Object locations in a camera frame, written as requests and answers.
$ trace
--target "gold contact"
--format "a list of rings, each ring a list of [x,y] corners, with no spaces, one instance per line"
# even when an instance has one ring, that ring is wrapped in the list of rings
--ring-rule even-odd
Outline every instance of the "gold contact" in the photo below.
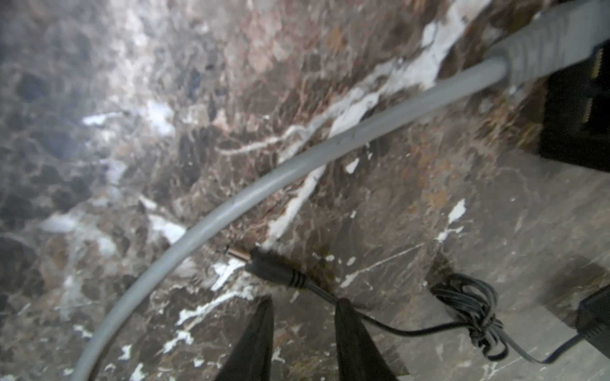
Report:
[[[603,58],[603,50],[597,49],[597,52],[595,52],[595,59],[593,61],[593,71],[591,71],[591,79],[595,79],[600,75],[602,58]]]
[[[589,121],[589,118],[591,117],[592,104],[593,100],[591,98],[587,99],[587,104],[584,106],[583,123],[587,123]]]

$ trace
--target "gray cable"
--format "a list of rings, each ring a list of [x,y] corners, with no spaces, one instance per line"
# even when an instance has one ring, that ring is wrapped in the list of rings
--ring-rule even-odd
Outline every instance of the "gray cable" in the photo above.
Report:
[[[504,58],[491,57],[286,161],[217,207],[167,249],[119,299],[88,342],[74,367],[71,381],[86,381],[106,344],[142,300],[185,258],[250,208],[315,168],[425,113],[499,82],[507,72],[508,64]]]

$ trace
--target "bundled black cable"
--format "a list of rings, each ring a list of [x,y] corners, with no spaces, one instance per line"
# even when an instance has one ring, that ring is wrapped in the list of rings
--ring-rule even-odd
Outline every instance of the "bundled black cable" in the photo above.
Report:
[[[277,257],[257,251],[248,254],[227,249],[226,252],[246,262],[244,269],[262,279],[288,287],[306,288],[333,305],[339,300],[301,271],[286,265]],[[551,364],[565,351],[585,339],[584,335],[578,334],[562,344],[546,359],[536,360],[504,331],[502,322],[496,318],[498,293],[489,283],[463,274],[451,274],[443,283],[436,285],[432,289],[432,293],[443,304],[451,308],[455,314],[455,322],[409,331],[390,327],[362,312],[357,313],[364,321],[377,328],[403,337],[425,336],[451,329],[466,328],[473,345],[482,348],[483,356],[490,361],[504,360],[511,347],[531,363]]]

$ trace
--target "marble surface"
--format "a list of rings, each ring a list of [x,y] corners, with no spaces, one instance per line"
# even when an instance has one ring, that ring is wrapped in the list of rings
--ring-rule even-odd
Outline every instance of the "marble surface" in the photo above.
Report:
[[[542,2],[27,0],[0,4],[0,377],[67,380],[113,303],[171,243],[283,160],[476,63]],[[278,191],[148,297],[99,380],[211,379],[275,305],[273,379],[338,379],[332,307],[242,273],[273,248],[397,327],[449,319],[430,285],[492,283],[537,357],[610,282],[610,177],[533,155],[544,83],[486,90]],[[607,378],[582,344],[488,363],[465,332],[371,329],[416,380]]]

